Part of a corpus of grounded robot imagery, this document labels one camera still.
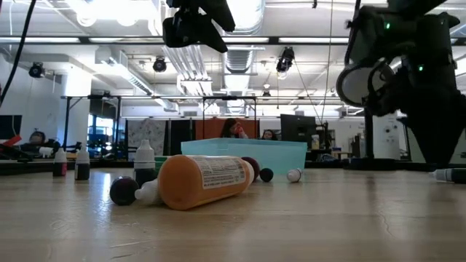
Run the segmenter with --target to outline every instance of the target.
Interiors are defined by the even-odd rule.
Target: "black camera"
[[[154,71],[156,71],[157,73],[165,72],[165,70],[167,70],[167,63],[165,62],[165,57],[157,57],[157,58],[155,58],[155,63],[154,63],[154,65],[152,66],[152,68],[153,68]]]
[[[41,62],[34,62],[29,68],[29,76],[39,79],[45,76],[44,64]]]
[[[235,24],[226,0],[167,0],[167,5],[179,8],[173,17],[163,21],[163,40],[168,47],[187,47],[197,42],[226,52],[226,44],[212,24],[214,20],[227,32]],[[199,13],[202,8],[205,15]]]
[[[277,63],[277,72],[284,73],[293,65],[294,51],[292,47],[285,47]]]

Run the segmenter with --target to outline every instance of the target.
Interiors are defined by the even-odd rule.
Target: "bottle label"
[[[202,173],[202,188],[211,189],[244,183],[246,174],[240,159],[234,157],[190,156]]]

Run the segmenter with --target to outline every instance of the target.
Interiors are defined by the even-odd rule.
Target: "black stand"
[[[372,122],[372,114],[367,109],[364,109],[364,122],[366,123],[366,157],[349,159],[349,164],[345,169],[374,171],[396,170],[394,159],[374,158],[374,123]]]

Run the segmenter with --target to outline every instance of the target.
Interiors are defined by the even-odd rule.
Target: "wall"
[[[0,55],[0,83],[3,88],[7,83],[12,65]],[[27,70],[17,68],[12,85],[9,88],[4,104],[0,108],[1,115],[22,115],[19,143],[29,140],[35,128],[45,133],[48,138],[56,138],[58,112],[60,111],[60,96],[62,87],[49,79],[33,79]]]

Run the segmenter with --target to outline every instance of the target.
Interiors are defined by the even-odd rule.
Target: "plastic bottle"
[[[68,160],[66,159],[66,152],[63,148],[58,149],[55,153],[55,159],[53,160],[52,175],[54,177],[63,177],[66,175],[68,169]]]
[[[141,200],[145,205],[162,205],[163,200],[159,193],[159,181],[152,180],[145,182],[141,189],[134,192],[137,200]]]
[[[155,172],[154,149],[152,149],[148,140],[142,140],[141,146],[136,151],[134,159],[134,177],[138,182],[139,188],[145,182],[149,182],[157,178]]]
[[[431,173],[438,181],[466,184],[466,168],[448,168]]]
[[[82,148],[78,152],[76,164],[74,166],[74,180],[89,180],[90,176],[90,159],[89,152],[86,148]]]
[[[249,187],[253,167],[236,156],[172,156],[159,172],[163,202],[174,210],[234,196]]]

